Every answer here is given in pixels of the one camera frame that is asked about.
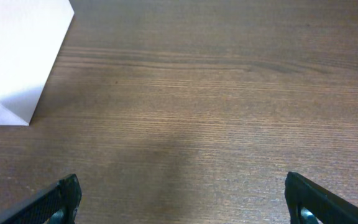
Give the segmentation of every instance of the brown wood tabletop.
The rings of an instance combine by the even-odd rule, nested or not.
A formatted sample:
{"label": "brown wood tabletop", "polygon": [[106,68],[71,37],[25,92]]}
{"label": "brown wood tabletop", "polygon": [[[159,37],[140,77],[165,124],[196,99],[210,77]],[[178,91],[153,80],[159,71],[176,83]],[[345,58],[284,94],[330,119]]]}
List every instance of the brown wood tabletop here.
{"label": "brown wood tabletop", "polygon": [[69,173],[76,223],[289,223],[288,171],[358,206],[357,0],[71,3],[0,210]]}

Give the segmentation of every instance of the black object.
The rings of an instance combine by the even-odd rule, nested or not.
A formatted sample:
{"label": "black object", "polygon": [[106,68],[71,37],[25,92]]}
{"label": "black object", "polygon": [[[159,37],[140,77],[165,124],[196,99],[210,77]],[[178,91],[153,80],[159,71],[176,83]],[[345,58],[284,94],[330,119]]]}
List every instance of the black object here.
{"label": "black object", "polygon": [[358,208],[306,177],[289,172],[285,180],[285,200],[291,224],[358,224]]}
{"label": "black object", "polygon": [[77,176],[68,175],[1,212],[0,224],[74,224],[81,196]]}

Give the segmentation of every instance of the wooden table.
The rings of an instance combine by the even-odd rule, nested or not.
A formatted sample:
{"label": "wooden table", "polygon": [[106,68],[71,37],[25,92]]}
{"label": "wooden table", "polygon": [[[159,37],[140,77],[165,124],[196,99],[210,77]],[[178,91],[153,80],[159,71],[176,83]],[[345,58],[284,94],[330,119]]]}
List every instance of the wooden table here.
{"label": "wooden table", "polygon": [[71,3],[0,210],[76,173],[76,223],[289,223],[289,170],[358,206],[358,1]]}

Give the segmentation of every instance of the dark wood grain streak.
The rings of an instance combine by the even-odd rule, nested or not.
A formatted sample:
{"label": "dark wood grain streak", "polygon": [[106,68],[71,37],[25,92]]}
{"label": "dark wood grain streak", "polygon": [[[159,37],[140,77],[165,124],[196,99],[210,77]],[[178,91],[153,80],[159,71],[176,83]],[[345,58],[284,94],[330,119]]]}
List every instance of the dark wood grain streak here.
{"label": "dark wood grain streak", "polygon": [[76,173],[76,223],[289,223],[299,172],[358,206],[358,1],[71,1],[0,210]]}

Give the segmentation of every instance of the white paper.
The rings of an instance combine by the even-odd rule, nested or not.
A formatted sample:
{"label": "white paper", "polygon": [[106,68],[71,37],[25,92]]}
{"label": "white paper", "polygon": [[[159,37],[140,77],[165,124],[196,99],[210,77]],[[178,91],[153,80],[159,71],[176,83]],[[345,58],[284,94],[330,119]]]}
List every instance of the white paper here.
{"label": "white paper", "polygon": [[68,0],[0,0],[0,125],[29,125],[73,15]]}

